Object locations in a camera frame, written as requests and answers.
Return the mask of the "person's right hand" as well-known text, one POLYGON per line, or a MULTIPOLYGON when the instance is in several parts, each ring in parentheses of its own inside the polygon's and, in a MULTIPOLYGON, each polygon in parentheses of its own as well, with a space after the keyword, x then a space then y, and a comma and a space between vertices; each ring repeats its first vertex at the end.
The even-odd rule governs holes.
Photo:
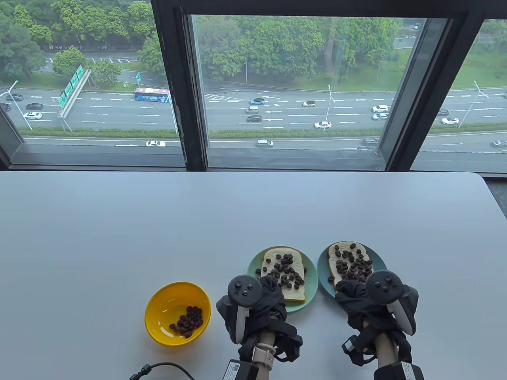
POLYGON ((398 361, 412 363, 412 347, 406 334, 386 305, 375 302, 366 293, 365 285, 356 280, 341 280, 335 285, 335 300, 348 315, 348 325, 360 332, 351 341, 359 340, 360 348, 353 348, 347 354, 353 364, 363 366, 370 362, 364 359, 364 350, 369 356, 377 355, 374 340, 382 334, 398 347, 398 361))

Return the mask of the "person's left hand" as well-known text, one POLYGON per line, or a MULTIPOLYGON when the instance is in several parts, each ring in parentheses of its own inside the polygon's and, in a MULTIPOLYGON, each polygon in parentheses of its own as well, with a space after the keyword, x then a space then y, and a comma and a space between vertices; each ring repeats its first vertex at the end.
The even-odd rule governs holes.
POLYGON ((238 275, 226 295, 216 303, 230 339, 239 345, 239 360, 253 362, 261 351, 261 334, 272 333, 274 342, 265 349, 279 362, 294 362, 303 344, 295 326, 288 324, 286 300, 274 277, 238 275))

